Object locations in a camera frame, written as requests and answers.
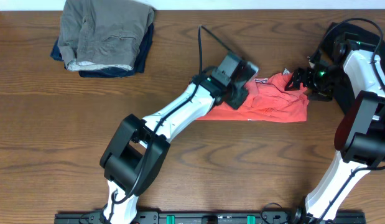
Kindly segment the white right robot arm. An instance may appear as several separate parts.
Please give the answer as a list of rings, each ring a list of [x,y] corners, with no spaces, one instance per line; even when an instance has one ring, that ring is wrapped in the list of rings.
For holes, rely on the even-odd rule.
[[[304,198],[291,223],[333,223],[353,187],[368,173],[385,169],[385,57],[383,43],[340,36],[332,42],[331,64],[318,50],[310,68],[297,69],[286,90],[299,84],[336,100],[345,116],[335,137],[335,156],[319,184]]]

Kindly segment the black garment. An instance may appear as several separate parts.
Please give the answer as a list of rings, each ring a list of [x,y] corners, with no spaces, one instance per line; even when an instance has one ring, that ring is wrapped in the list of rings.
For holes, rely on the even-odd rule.
[[[373,21],[361,20],[373,25],[378,35],[351,24],[351,21],[332,23],[315,52],[318,57],[326,53],[332,65],[338,68],[333,98],[344,113],[351,108],[361,91],[385,98],[384,33]]]

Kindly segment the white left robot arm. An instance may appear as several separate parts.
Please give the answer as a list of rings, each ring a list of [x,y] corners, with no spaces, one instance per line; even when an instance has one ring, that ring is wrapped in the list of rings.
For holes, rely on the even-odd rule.
[[[190,123],[226,103],[238,109],[248,91],[244,81],[195,77],[185,91],[158,112],[130,114],[118,126],[100,159],[109,196],[103,223],[131,223],[137,201],[157,177],[171,141]]]

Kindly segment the orange soccer t-shirt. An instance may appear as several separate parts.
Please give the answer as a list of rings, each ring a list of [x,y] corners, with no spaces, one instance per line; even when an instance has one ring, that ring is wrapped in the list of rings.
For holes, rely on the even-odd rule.
[[[248,97],[236,110],[226,103],[214,107],[200,121],[271,121],[278,123],[307,120],[307,88],[286,91],[291,73],[277,73],[270,78],[255,78],[245,84]]]

